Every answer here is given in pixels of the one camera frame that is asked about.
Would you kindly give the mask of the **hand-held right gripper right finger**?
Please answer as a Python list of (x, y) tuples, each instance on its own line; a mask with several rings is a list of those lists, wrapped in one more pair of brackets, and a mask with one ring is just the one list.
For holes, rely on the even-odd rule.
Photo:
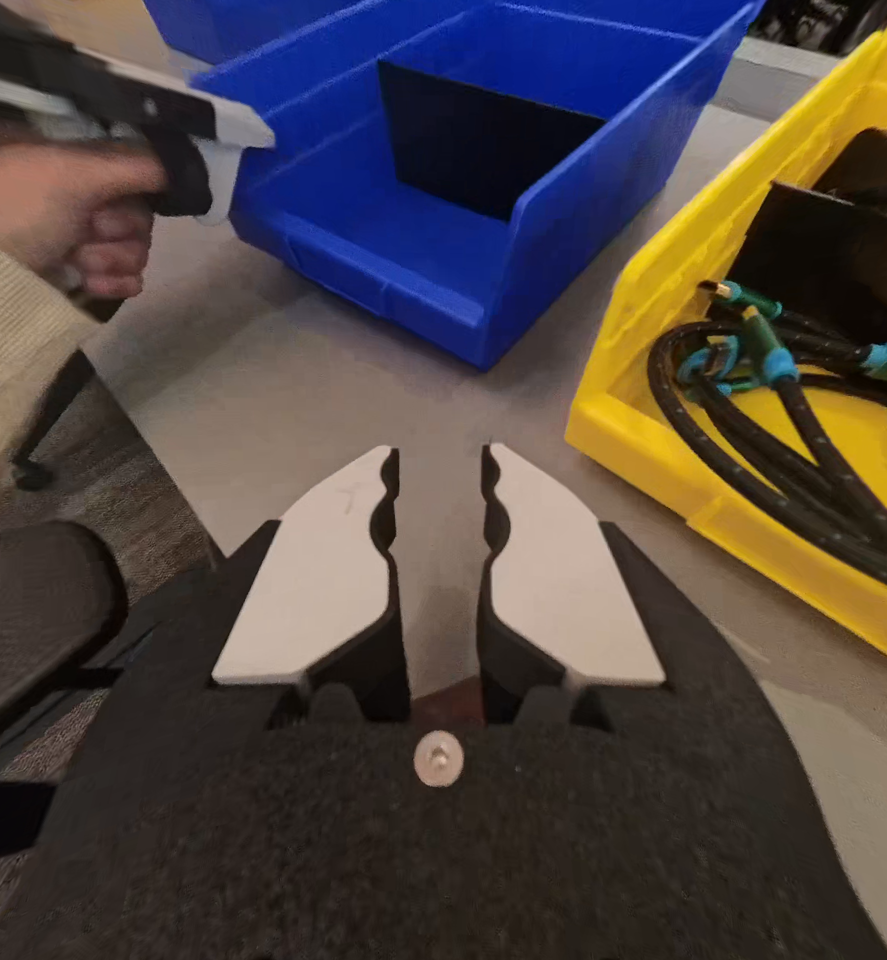
[(604, 687), (661, 687), (666, 668), (594, 512), (503, 442), (482, 449), (481, 493), (485, 722), (513, 723), (536, 689), (575, 707)]

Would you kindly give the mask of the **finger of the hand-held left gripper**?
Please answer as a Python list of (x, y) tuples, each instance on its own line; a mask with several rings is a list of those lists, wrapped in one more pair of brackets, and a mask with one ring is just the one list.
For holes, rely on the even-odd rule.
[(274, 131), (248, 104), (226, 98), (213, 98), (216, 143), (234, 149), (276, 147)]

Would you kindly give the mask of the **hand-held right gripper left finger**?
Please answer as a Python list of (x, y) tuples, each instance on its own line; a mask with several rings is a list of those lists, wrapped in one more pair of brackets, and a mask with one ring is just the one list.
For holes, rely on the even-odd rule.
[(275, 687), (304, 704), (342, 685), (373, 722), (405, 723), (395, 504), (400, 450), (378, 445), (279, 519), (211, 673), (218, 689)]

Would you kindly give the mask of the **yellow storage bin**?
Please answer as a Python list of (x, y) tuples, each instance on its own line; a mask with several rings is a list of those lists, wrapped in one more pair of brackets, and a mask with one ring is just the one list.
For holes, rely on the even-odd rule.
[(887, 586), (768, 518), (668, 425), (646, 357), (697, 320), (697, 283), (720, 277), (773, 180), (809, 186), (861, 129), (887, 130), (887, 29), (874, 34), (726, 166), (631, 258), (614, 285), (565, 438), (686, 525), (887, 656)]

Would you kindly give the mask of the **blue storage bin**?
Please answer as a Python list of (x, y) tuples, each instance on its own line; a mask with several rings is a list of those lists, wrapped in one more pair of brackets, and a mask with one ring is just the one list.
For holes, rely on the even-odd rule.
[(209, 65), (339, 14), (354, 1), (146, 1), (168, 47)]
[[(361, 2), (215, 66), (245, 243), (481, 370), (665, 187), (762, 2)], [(605, 120), (503, 222), (397, 180), (378, 61)]]

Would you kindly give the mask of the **person's left forearm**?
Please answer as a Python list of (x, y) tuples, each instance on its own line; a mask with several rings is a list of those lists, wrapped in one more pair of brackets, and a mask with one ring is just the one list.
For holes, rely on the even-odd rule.
[(97, 323), (0, 250), (0, 479), (60, 369)]

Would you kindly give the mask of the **grey desk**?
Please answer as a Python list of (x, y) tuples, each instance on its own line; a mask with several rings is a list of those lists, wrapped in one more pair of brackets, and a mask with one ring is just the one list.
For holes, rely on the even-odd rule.
[(487, 373), (324, 292), (227, 226), (158, 222), (145, 292), (86, 347), (98, 377), (42, 443), (101, 442), (119, 406), (211, 539), (232, 552), (377, 445), (401, 452), (393, 553), (411, 689), (475, 672), (485, 557), (480, 452), (502, 442), (616, 522), (721, 630), (794, 739), (845, 868), (887, 939), (887, 657), (695, 534), (565, 442), (625, 263), (832, 62), (747, 40), (663, 191)]

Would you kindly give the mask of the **person's left hand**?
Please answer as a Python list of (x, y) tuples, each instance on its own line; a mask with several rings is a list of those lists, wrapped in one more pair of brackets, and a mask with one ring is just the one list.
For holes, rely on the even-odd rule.
[(69, 269), (98, 299), (142, 290), (168, 180), (150, 152), (114, 145), (0, 145), (0, 250), (52, 278)]

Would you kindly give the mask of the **black bin divider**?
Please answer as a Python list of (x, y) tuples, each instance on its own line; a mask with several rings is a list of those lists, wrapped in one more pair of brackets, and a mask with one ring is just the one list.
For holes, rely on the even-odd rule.
[(396, 179), (506, 223), (530, 187), (606, 125), (387, 59), (377, 76)]
[(727, 278), (858, 345), (887, 343), (887, 185), (773, 181)]

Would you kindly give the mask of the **black mesh office chair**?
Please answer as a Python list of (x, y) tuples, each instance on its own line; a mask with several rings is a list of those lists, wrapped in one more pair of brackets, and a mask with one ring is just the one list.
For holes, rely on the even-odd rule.
[[(0, 533), (0, 774), (69, 717), (87, 694), (110, 687), (184, 596), (222, 570), (208, 544), (203, 566), (178, 572), (137, 604), (101, 537), (79, 523), (49, 521)], [(0, 858), (37, 842), (52, 803), (57, 762), (44, 774), (0, 779)]]

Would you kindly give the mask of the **black chair leg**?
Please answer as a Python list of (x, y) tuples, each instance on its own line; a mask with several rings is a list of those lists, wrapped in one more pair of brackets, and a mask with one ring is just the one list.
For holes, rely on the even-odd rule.
[(10, 458), (10, 474), (18, 490), (36, 493), (53, 482), (53, 471), (35, 460), (35, 452), (93, 378), (94, 367), (87, 355), (77, 350), (53, 379), (25, 437)]

